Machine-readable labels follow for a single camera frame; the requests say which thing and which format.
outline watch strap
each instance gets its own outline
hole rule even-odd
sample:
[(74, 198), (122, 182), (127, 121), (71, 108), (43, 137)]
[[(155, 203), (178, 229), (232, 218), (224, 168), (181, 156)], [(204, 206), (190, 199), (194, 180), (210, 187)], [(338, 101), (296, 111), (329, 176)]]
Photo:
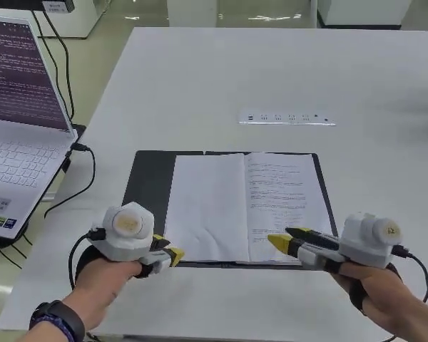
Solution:
[(43, 303), (36, 308), (30, 320), (30, 328), (32, 328), (40, 318), (50, 316), (61, 319), (62, 324), (70, 331), (74, 342), (82, 342), (86, 335), (86, 328), (78, 314), (70, 307), (61, 301), (53, 301), (52, 303)]
[(51, 315), (43, 315), (35, 319), (33, 326), (35, 326), (40, 322), (51, 323), (53, 326), (57, 327), (65, 335), (65, 337), (68, 339), (68, 342), (77, 342), (74, 339), (74, 336), (71, 333), (71, 331), (65, 326), (65, 322), (63, 322), (62, 318), (51, 316)]

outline black folder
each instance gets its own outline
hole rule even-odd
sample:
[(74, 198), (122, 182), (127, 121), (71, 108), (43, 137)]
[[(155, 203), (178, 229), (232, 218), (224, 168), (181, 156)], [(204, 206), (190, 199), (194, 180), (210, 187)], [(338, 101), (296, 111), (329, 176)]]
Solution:
[[(164, 235), (166, 212), (170, 200), (171, 182), (178, 155), (227, 155), (230, 153), (250, 152), (203, 152), (203, 151), (157, 151), (141, 150), (135, 154), (123, 204), (137, 202), (154, 214), (154, 233)], [(288, 153), (285, 155), (311, 155), (314, 160), (320, 189), (327, 206), (333, 235), (337, 236), (335, 218), (328, 199), (327, 188), (323, 180), (319, 158), (315, 153)], [(243, 264), (234, 261), (182, 261), (181, 267), (216, 267), (240, 269), (301, 269), (301, 266), (280, 264)]]

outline wrist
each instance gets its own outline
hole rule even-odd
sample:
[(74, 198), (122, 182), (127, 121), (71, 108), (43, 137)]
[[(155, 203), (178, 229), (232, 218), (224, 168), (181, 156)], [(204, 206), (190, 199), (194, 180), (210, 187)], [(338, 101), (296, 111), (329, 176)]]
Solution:
[(67, 305), (71, 310), (76, 312), (78, 317), (82, 320), (86, 331), (95, 328), (96, 312), (95, 303), (98, 299), (93, 298), (89, 291), (83, 289), (74, 289), (62, 303)]
[(401, 322), (400, 337), (409, 342), (428, 342), (428, 305), (415, 298)]

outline power strip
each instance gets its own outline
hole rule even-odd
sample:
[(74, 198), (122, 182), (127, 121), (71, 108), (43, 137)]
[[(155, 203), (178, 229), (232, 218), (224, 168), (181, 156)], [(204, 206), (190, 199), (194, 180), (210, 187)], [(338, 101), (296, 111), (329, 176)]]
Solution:
[(284, 112), (258, 112), (243, 110), (238, 117), (241, 124), (252, 125), (324, 125), (336, 126), (325, 116), (318, 114), (289, 114)]

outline laptop screen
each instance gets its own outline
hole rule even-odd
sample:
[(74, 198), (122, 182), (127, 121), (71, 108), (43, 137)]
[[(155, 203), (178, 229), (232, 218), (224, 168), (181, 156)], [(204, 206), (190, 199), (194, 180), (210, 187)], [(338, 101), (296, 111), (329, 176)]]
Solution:
[(0, 120), (68, 130), (27, 24), (0, 21)]

